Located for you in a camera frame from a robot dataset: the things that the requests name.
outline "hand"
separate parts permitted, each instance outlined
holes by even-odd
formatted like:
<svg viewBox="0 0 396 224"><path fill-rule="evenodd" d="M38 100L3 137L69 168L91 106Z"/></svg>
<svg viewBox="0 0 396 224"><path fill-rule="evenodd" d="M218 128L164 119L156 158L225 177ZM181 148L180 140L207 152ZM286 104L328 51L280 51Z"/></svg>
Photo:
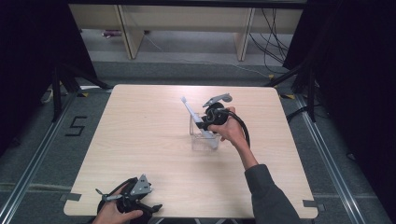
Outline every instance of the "hand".
<svg viewBox="0 0 396 224"><path fill-rule="evenodd" d="M124 187L125 185L117 190L114 195L120 194ZM134 210L129 213L121 213L117 208L117 201L114 200L103 205L92 224L122 224L131 219L141 217L142 215L143 211L141 210Z"/></svg>
<svg viewBox="0 0 396 224"><path fill-rule="evenodd" d="M228 107L228 110L235 113L233 106ZM239 122L232 116L228 116L227 121L222 125L209 125L207 127L209 131L219 133L221 135L220 141L229 140L238 150L240 147L245 147L247 141L245 139L244 132Z"/></svg>

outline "desk leg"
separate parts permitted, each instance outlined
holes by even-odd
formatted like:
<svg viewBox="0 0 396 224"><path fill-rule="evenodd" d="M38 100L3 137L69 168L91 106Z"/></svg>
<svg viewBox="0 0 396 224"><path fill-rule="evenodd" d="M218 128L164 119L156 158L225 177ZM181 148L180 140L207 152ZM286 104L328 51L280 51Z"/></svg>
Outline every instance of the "desk leg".
<svg viewBox="0 0 396 224"><path fill-rule="evenodd" d="M248 46L248 34L250 33L250 28L251 25L253 24L254 12L255 12L255 8L247 9L247 17L245 21L244 33L233 34L233 40L235 42L235 47L236 47L236 55L238 57L239 62L245 60L245 55Z"/></svg>
<svg viewBox="0 0 396 224"><path fill-rule="evenodd" d="M120 15L119 20L122 27L122 38L124 39L128 56L130 59L134 59L136 58L140 43L142 42L144 31L136 29L136 26L132 24L133 20L128 18L128 13L124 13L123 6L116 6L116 10Z"/></svg>

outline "sleeve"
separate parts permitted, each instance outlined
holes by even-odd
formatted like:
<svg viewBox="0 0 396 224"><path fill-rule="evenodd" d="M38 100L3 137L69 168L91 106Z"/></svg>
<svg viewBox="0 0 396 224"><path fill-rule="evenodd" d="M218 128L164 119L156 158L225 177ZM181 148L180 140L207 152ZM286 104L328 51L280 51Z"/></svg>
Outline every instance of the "sleeve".
<svg viewBox="0 0 396 224"><path fill-rule="evenodd" d="M274 183L266 165L250 167L245 171L245 177L256 223L301 223L289 199Z"/></svg>

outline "person's left hand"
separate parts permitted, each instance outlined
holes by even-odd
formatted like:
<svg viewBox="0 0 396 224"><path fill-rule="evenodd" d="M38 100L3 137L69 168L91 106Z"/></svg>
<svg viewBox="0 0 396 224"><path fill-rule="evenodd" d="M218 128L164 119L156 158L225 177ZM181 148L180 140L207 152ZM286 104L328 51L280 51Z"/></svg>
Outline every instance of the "person's left hand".
<svg viewBox="0 0 396 224"><path fill-rule="evenodd" d="M114 195L120 194L125 185L117 190ZM121 213L117 208L117 201L106 202L92 224L122 224L131 219L141 217L142 210L134 210L129 213Z"/></svg>

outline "light wood table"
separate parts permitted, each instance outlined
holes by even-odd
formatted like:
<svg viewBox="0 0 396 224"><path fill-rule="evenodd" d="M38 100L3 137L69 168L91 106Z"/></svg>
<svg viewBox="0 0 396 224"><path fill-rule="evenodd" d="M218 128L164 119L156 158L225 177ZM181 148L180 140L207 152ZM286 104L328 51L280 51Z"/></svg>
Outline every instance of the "light wood table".
<svg viewBox="0 0 396 224"><path fill-rule="evenodd" d="M214 151L191 149L190 114L211 97L230 93L236 113L246 123L251 149L265 163L301 218L316 208L303 166L275 89L218 86L118 85L97 127L72 193L69 216L94 216L101 196L131 177L146 174L154 190L142 200L163 204L155 217L253 217L250 192L238 153L228 142Z"/></svg>

